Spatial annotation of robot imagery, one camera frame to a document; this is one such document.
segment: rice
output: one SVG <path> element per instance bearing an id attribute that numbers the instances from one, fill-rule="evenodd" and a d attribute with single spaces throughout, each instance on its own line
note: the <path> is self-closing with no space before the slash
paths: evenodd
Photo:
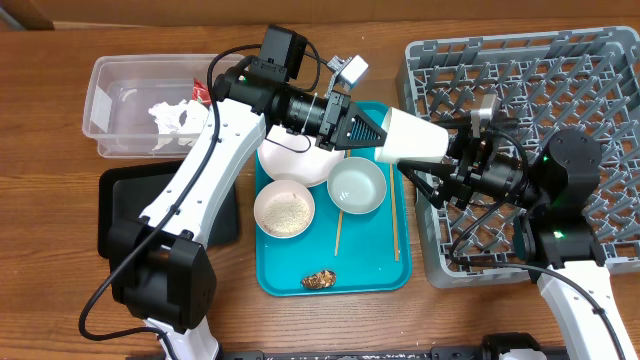
<path id="1" fill-rule="evenodd" d="M 292 236 L 309 225 L 310 216 L 306 201 L 295 194 L 280 194 L 266 205 L 262 222 L 271 235 Z"/>

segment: teal placemat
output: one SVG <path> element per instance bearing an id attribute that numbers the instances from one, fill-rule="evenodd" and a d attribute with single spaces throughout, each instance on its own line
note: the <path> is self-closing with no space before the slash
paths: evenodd
<path id="1" fill-rule="evenodd" d="M 378 124 L 387 106 L 377 102 L 359 102 Z M 373 161 L 373 149 L 352 150 L 352 157 Z M 365 215 L 344 214 L 338 256 L 334 256 L 340 209 L 331 201 L 327 183 L 310 188 L 316 213 L 309 228 L 291 239 L 276 239 L 256 225 L 256 273 L 260 286 L 274 296 L 343 294 L 366 291 L 390 291 L 402 287 L 411 276 L 409 229 L 402 186 L 402 174 L 394 166 L 395 189 L 390 193 L 389 164 L 376 163 L 387 180 L 387 196 L 382 205 Z M 272 182 L 256 156 L 256 195 Z M 391 197 L 396 198 L 398 249 L 393 254 Z M 306 290 L 303 277 L 321 270 L 336 273 L 337 282 L 323 290 Z"/>

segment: wooden chopstick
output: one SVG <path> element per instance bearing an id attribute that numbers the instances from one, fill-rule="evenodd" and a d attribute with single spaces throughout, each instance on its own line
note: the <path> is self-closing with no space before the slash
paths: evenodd
<path id="1" fill-rule="evenodd" d="M 391 183 L 391 218 L 393 219 L 393 251 L 396 261 L 400 261 L 398 251 L 398 217 L 396 216 L 395 183 L 393 181 L 393 165 L 389 164 L 389 182 Z"/>
<path id="2" fill-rule="evenodd" d="M 351 156 L 351 150 L 347 150 L 347 157 Z M 338 232 L 336 233 L 336 250 L 334 256 L 338 256 L 338 249 L 340 248 L 340 234 L 342 233 L 342 217 L 344 216 L 344 210 L 340 209 L 340 216 L 338 217 Z"/>

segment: red wrapper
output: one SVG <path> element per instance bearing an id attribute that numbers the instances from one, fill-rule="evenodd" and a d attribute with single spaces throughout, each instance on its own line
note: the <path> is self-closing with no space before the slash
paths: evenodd
<path id="1" fill-rule="evenodd" d="M 191 99 L 205 106 L 211 105 L 211 97 L 209 97 L 207 87 L 197 79 L 193 79 L 193 93 L 191 94 Z"/>

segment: gray plastic crate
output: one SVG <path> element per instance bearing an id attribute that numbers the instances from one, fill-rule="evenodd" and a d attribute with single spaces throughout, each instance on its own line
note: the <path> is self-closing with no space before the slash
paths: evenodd
<path id="1" fill-rule="evenodd" d="M 531 161 L 560 129 L 579 129 L 600 142 L 602 182 L 586 213 L 612 273 L 640 271 L 640 38 L 633 29 L 426 40 L 409 44 L 405 57 L 396 79 L 400 104 L 425 120 L 467 115 L 477 96 L 495 93 L 500 110 L 521 119 L 518 138 Z M 515 154 L 509 146 L 501 150 Z M 462 244 L 461 256 L 513 258 L 511 220 L 519 211 L 502 207 Z M 425 271 L 433 285 L 528 279 L 522 270 L 468 269 L 448 259 L 452 240 L 483 212 L 450 205 L 436 210 L 418 194 Z"/>

